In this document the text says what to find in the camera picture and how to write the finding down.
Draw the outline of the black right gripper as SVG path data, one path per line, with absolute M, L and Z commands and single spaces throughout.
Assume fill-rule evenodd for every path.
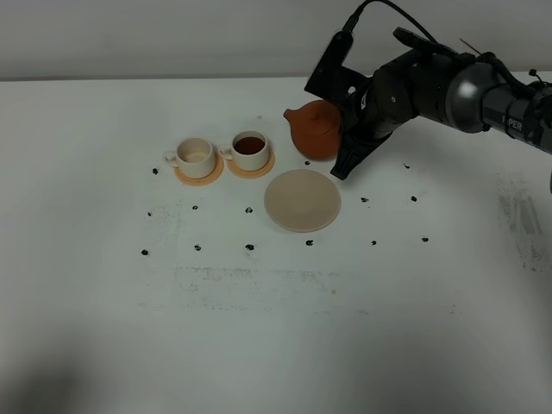
M 368 77 L 342 66 L 346 91 L 340 104 L 342 126 L 330 174 L 339 180 L 380 147 L 402 124 L 421 115 L 415 102 L 417 66 L 386 64 Z

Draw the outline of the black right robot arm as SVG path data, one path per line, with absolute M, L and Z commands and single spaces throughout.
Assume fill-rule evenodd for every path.
M 401 125 L 421 116 L 467 134 L 490 129 L 551 151 L 551 84 L 515 78 L 494 53 L 474 56 L 397 28 L 409 52 L 367 78 L 342 110 L 331 174 L 344 180 Z

